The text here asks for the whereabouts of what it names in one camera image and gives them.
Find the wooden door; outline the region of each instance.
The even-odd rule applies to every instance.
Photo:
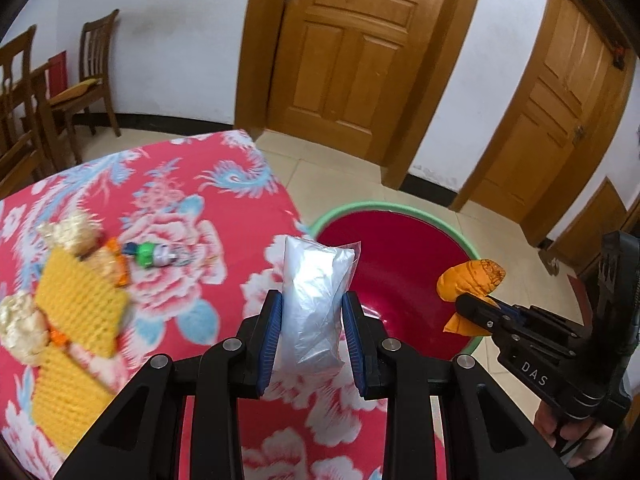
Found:
[[[626,207],[611,181],[605,178],[549,252],[579,274],[600,254],[602,236],[620,229],[625,218]]]
[[[599,99],[612,54],[571,0],[562,0],[542,70],[508,140],[471,200],[521,222],[579,142]]]
[[[289,0],[268,127],[379,164],[443,0]]]

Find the doorway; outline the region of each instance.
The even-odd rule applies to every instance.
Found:
[[[404,176],[476,2],[249,0],[236,127],[308,139]],[[416,116],[423,124],[407,128]]]
[[[614,66],[624,39],[607,34],[612,27],[593,7],[548,0],[510,108],[453,205],[460,210],[473,200],[510,218],[532,245],[593,174],[626,103],[633,62]]]
[[[380,164],[444,0],[289,0],[267,126]]]

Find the screw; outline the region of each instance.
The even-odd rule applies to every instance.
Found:
[[[393,337],[389,337],[382,342],[382,348],[385,350],[389,350],[390,352],[395,352],[399,350],[402,346],[402,343]]]
[[[151,358],[151,367],[164,368],[168,362],[169,362],[169,358],[166,355],[163,355],[163,354],[154,355]]]
[[[476,364],[476,360],[467,354],[459,355],[456,359],[456,362],[458,363],[458,366],[460,366],[461,368],[466,368],[467,370],[469,370],[469,368],[473,368]]]
[[[237,337],[230,337],[229,339],[225,339],[225,342],[222,343],[222,348],[229,352],[238,350],[241,346],[242,341],[240,341]]]

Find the tiled floor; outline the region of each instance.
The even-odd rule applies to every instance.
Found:
[[[84,160],[119,150],[143,146],[175,137],[157,132],[123,130],[117,139],[108,128],[91,137],[80,129]],[[311,225],[332,208],[360,200],[401,203],[441,218],[462,232],[483,258],[491,258],[507,270],[507,277],[495,295],[508,303],[536,304],[581,322],[580,310],[566,275],[573,274],[560,264],[558,276],[549,276],[535,249],[530,247],[520,227],[484,207],[467,203],[460,213],[380,184],[380,168],[345,153],[295,137],[266,131],[257,141],[274,174],[287,187],[303,221]],[[474,356],[529,417],[538,398],[509,374],[497,361],[498,350],[485,338]]]

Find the plastic basin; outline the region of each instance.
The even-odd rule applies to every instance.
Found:
[[[455,307],[439,298],[438,278],[449,267],[478,258],[448,224],[408,206],[358,202],[322,216],[311,234],[328,246],[362,243],[351,290],[390,336],[445,360],[478,346],[480,338],[442,331]]]

